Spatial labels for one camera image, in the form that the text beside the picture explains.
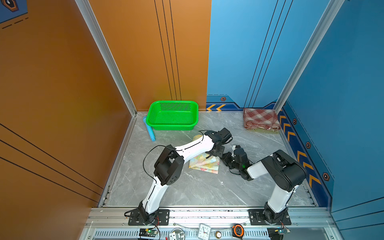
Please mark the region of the red plaid skirt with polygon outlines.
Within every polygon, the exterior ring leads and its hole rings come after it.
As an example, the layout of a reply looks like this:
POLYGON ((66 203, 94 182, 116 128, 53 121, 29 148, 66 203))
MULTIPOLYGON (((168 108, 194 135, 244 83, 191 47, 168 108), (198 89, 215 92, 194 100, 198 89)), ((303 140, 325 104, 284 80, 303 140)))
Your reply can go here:
POLYGON ((281 125, 278 115, 269 109, 243 109, 244 127, 248 130, 262 129, 266 131, 278 131, 281 125))

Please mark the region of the cream yellow cloth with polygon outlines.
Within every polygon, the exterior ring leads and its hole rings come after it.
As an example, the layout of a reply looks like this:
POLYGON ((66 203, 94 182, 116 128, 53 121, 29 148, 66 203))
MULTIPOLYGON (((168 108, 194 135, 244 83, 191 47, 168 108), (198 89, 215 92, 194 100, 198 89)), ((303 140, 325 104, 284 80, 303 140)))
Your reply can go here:
POLYGON ((203 145, 202 150, 204 151, 201 154, 189 160, 189 168, 203 171, 203 172, 218 174, 220 158, 207 154, 207 152, 212 150, 214 143, 211 141, 209 137, 206 140, 206 136, 205 136, 202 145, 203 145))

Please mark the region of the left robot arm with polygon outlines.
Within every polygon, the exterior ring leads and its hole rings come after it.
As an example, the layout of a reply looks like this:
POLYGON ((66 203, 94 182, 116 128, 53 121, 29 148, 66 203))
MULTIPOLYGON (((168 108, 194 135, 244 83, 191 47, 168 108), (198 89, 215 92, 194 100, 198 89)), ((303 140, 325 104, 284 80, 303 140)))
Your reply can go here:
POLYGON ((165 146, 154 164, 153 183, 147 196, 139 203, 139 216, 145 225, 151 224, 167 188, 176 182, 182 173, 184 164, 201 155, 222 157, 225 147, 233 139, 226 128, 215 132, 205 131, 201 137, 183 146, 165 146))

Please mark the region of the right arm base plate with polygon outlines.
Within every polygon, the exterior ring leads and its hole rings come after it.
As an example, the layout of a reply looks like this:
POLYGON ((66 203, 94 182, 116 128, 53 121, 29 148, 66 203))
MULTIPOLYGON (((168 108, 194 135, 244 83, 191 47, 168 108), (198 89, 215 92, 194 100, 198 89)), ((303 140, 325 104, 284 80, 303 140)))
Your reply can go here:
POLYGON ((291 218, 288 213, 288 208, 281 211, 280 213, 275 213, 270 209, 250 209, 248 210, 250 222, 252 226, 261 226, 261 225, 285 225, 290 226, 292 224, 291 218))

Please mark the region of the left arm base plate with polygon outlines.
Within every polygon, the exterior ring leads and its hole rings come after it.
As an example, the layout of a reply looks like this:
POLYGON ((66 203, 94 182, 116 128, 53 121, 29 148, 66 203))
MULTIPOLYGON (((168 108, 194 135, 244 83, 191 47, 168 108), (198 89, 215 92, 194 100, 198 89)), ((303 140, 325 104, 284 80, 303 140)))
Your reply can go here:
POLYGON ((147 215, 145 212, 140 213, 139 209, 125 212, 129 226, 167 226, 170 220, 170 210, 159 209, 156 212, 147 215))

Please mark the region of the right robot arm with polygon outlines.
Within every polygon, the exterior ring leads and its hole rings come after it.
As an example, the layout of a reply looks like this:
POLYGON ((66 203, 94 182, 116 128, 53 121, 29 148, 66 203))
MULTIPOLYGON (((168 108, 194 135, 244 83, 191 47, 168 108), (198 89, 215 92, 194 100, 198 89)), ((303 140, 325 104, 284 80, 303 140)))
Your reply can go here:
POLYGON ((288 202, 307 178, 308 173, 304 167, 282 150, 253 163, 239 145, 234 146, 231 153, 223 154, 222 161, 230 170, 237 170, 238 175, 246 181, 268 174, 275 182, 273 193, 264 209, 248 211, 253 226, 291 224, 288 202))

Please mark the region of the olive green skirt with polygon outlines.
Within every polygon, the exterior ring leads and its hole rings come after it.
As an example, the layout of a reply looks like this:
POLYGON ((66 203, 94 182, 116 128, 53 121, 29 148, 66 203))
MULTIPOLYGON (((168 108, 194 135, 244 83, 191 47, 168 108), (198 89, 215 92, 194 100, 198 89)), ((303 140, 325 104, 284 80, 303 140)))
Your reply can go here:
POLYGON ((277 134, 280 130, 279 129, 261 129, 261 128, 256 128, 256 129, 248 129, 248 131, 251 132, 256 132, 256 133, 268 133, 268 134, 277 134))

